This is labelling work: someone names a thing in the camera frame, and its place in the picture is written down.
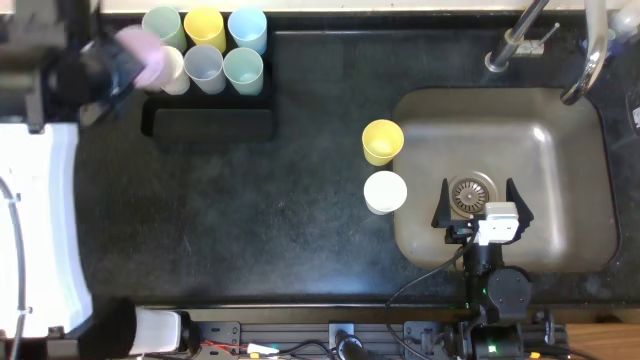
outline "black countertop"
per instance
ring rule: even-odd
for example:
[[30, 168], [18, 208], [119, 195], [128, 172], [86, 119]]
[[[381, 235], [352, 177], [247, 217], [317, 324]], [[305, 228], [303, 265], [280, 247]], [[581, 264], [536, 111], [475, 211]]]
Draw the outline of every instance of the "black countertop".
[[[370, 121], [425, 87], [564, 87], [582, 71], [582, 15], [542, 58], [506, 73], [483, 64], [515, 14], [272, 14], [276, 138], [269, 143], [158, 147], [140, 132], [146, 95], [86, 129], [75, 192], [82, 264], [96, 295], [147, 303], [379, 304], [425, 270], [372, 215], [362, 186], [380, 170], [363, 157]], [[113, 18], [122, 25], [131, 18]], [[533, 303], [640, 302], [640, 47], [608, 61], [589, 94], [602, 114], [620, 249], [600, 272], [533, 274]], [[405, 302], [464, 304], [459, 274], [441, 273]]]

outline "sink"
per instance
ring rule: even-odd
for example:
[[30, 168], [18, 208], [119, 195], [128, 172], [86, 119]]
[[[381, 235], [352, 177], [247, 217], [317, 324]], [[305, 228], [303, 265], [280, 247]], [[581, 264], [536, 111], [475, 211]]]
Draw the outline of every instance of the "sink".
[[431, 227], [442, 179], [452, 214], [481, 213], [505, 201], [513, 178], [535, 220], [503, 247], [508, 265], [535, 272], [596, 271], [618, 246], [600, 118], [585, 99], [560, 102], [559, 89], [426, 89], [393, 113], [405, 144], [393, 170], [409, 196], [395, 212], [395, 237], [414, 264], [453, 256], [444, 229]]

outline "faucet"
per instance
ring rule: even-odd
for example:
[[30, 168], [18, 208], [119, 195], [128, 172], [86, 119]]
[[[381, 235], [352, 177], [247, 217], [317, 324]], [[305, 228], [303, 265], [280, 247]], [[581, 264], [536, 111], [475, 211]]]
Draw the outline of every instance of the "faucet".
[[[518, 48], [524, 43], [524, 35], [531, 24], [540, 16], [549, 0], [534, 0], [522, 14], [516, 25], [504, 33], [496, 51], [485, 57], [485, 65], [493, 72], [502, 72], [509, 66], [509, 59], [514, 56]], [[595, 83], [609, 46], [609, 28], [607, 24], [607, 7], [605, 0], [584, 0], [587, 18], [587, 34], [589, 46], [587, 48], [584, 70], [576, 83], [567, 88], [560, 100], [565, 105], [575, 104], [583, 97]]]

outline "drain strainer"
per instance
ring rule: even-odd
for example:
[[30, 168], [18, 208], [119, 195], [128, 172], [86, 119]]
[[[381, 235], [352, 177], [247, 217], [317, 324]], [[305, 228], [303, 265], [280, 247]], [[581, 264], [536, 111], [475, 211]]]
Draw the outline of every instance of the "drain strainer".
[[489, 201], [487, 188], [474, 179], [464, 179], [453, 186], [453, 203], [466, 213], [477, 213]]
[[489, 177], [481, 172], [469, 171], [450, 181], [451, 207], [455, 212], [470, 217], [484, 210], [489, 201], [498, 200], [498, 190]]

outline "plastic cup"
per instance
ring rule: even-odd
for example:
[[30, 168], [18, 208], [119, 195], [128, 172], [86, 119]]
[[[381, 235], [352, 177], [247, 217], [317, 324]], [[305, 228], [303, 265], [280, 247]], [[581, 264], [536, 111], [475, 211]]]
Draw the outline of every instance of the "plastic cup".
[[382, 166], [393, 159], [404, 145], [402, 129], [391, 120], [376, 120], [362, 133], [364, 157], [371, 165]]
[[169, 59], [173, 67], [173, 80], [162, 87], [167, 94], [182, 95], [189, 90], [189, 75], [184, 72], [184, 58], [180, 51], [173, 46], [164, 46], [164, 50], [169, 54]]
[[378, 171], [364, 183], [364, 199], [372, 213], [388, 214], [407, 200], [407, 184], [394, 172]]
[[131, 25], [118, 31], [115, 39], [144, 64], [142, 72], [133, 80], [136, 88], [160, 91], [171, 82], [173, 66], [156, 34], [143, 30], [139, 25]]
[[172, 7], [159, 6], [149, 10], [142, 18], [142, 28], [158, 35], [162, 42], [181, 53], [187, 50], [180, 13]]
[[267, 50], [267, 17], [253, 7], [240, 8], [229, 17], [229, 32], [239, 47], [262, 55]]
[[222, 54], [211, 45], [197, 45], [184, 56], [184, 71], [207, 94], [217, 94], [227, 84], [222, 74]]
[[215, 8], [191, 10], [184, 18], [184, 29], [196, 45], [215, 46], [221, 53], [227, 49], [224, 20]]
[[260, 55], [248, 48], [231, 50], [224, 58], [224, 74], [240, 95], [258, 95], [264, 81]]

